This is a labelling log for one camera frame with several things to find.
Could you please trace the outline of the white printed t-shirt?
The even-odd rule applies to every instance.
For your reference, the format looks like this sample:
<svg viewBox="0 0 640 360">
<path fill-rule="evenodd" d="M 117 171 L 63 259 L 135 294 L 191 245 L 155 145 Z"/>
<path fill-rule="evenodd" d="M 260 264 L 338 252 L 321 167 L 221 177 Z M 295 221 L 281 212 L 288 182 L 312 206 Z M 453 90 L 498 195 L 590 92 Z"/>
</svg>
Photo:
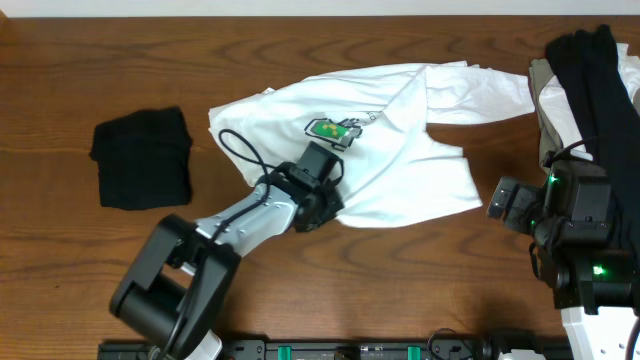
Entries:
<svg viewBox="0 0 640 360">
<path fill-rule="evenodd" d="M 433 140 L 432 123 L 480 125 L 529 114 L 525 76 L 470 66 L 409 63 L 308 77 L 214 107 L 209 130 L 249 184 L 261 168 L 296 161 L 310 142 L 341 158 L 336 173 L 355 228 L 394 228 L 478 208 L 460 147 Z"/>
</svg>

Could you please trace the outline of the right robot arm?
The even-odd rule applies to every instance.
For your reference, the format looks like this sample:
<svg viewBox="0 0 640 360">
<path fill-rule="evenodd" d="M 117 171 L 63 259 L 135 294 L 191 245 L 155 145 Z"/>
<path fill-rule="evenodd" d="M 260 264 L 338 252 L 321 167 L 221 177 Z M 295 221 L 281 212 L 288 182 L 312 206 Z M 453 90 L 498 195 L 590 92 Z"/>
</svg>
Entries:
<svg viewBox="0 0 640 360">
<path fill-rule="evenodd" d="M 611 199 L 603 168 L 559 160 L 540 187 L 501 178 L 487 209 L 531 238 L 533 274 L 553 293 L 575 359 L 639 356 L 639 271 L 610 242 Z"/>
</svg>

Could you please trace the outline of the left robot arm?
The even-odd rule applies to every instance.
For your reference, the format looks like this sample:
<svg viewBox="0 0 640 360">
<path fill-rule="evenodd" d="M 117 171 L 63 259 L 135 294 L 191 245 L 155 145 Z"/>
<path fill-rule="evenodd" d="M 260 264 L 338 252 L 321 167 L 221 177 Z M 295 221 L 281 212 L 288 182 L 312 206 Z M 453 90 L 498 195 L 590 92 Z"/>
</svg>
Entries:
<svg viewBox="0 0 640 360">
<path fill-rule="evenodd" d="M 214 359 L 211 322 L 244 256 L 289 229 L 309 232 L 341 206 L 329 174 L 338 160 L 277 166 L 227 210 L 195 222 L 163 218 L 116 288 L 112 315 L 152 345 L 158 359 Z"/>
</svg>

